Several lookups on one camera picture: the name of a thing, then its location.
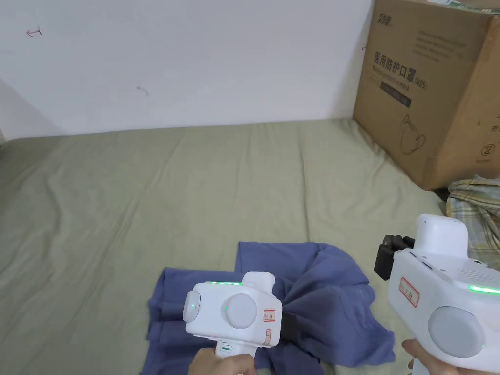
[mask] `blue cloth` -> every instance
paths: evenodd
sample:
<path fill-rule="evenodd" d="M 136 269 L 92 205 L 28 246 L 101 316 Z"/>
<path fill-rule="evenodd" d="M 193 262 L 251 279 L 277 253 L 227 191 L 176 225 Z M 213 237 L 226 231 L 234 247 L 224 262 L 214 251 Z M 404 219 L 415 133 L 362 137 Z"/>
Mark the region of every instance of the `blue cloth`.
<path fill-rule="evenodd" d="M 186 295 L 197 283 L 240 282 L 249 271 L 276 277 L 272 292 L 284 313 L 296 315 L 299 327 L 297 345 L 257 349 L 257 369 L 322 375 L 319 359 L 347 367 L 395 360 L 394 333 L 372 316 L 375 292 L 349 255 L 325 243 L 240 242 L 234 272 L 163 270 L 149 301 L 149 351 L 142 373 L 186 375 L 197 351 L 216 345 L 186 333 Z"/>

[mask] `white handheld device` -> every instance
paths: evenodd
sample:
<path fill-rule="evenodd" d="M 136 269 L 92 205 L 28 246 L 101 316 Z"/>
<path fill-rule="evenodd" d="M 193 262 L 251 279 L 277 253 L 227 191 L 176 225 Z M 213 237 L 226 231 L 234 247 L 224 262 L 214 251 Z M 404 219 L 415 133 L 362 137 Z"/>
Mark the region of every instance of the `white handheld device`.
<path fill-rule="evenodd" d="M 500 373 L 500 272 L 467 256 L 467 227 L 423 214 L 413 249 L 394 253 L 388 299 L 434 357 Z M 415 361 L 414 375 L 428 374 Z"/>
<path fill-rule="evenodd" d="M 257 348 L 280 341 L 283 305 L 273 295 L 274 284 L 269 272 L 247 272 L 241 282 L 196 284 L 184 303 L 186 332 L 217 341 L 219 358 L 255 358 Z"/>

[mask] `green bedsheet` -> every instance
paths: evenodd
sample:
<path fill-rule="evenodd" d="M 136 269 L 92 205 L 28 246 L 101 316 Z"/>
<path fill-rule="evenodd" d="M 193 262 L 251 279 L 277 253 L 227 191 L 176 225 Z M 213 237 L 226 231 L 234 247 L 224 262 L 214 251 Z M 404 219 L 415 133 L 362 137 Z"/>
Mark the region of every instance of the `green bedsheet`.
<path fill-rule="evenodd" d="M 231 271 L 238 241 L 348 252 L 395 330 L 373 272 L 386 234 L 440 214 L 353 120 L 122 131 L 0 149 L 0 374 L 137 374 L 147 300 L 165 266 Z"/>

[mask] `cardboard box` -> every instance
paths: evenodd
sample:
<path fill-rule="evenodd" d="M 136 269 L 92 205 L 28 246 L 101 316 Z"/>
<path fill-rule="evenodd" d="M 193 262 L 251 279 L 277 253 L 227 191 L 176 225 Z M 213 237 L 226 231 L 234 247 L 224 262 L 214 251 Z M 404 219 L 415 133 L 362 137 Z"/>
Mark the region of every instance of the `cardboard box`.
<path fill-rule="evenodd" d="M 500 176 L 499 14 L 500 0 L 376 0 L 354 118 L 422 189 Z"/>

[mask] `wrinkled fabric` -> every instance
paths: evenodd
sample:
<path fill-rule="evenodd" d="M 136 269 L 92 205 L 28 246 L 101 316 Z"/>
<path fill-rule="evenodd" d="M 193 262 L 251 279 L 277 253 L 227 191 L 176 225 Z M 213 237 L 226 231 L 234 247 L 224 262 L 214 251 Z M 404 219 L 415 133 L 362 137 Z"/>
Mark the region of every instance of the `wrinkled fabric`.
<path fill-rule="evenodd" d="M 186 333 L 186 295 L 205 281 L 240 282 L 269 272 L 283 312 L 297 318 L 297 343 L 259 348 L 255 367 L 280 374 L 323 374 L 320 361 L 347 367 L 393 362 L 394 333 L 372 316 L 375 292 L 345 252 L 325 243 L 240 242 L 234 272 L 165 268 L 149 301 L 143 374 L 187 374 L 197 351 L 215 341 Z"/>
<path fill-rule="evenodd" d="M 448 189 L 446 215 L 467 227 L 469 258 L 500 271 L 500 177 L 476 175 Z"/>

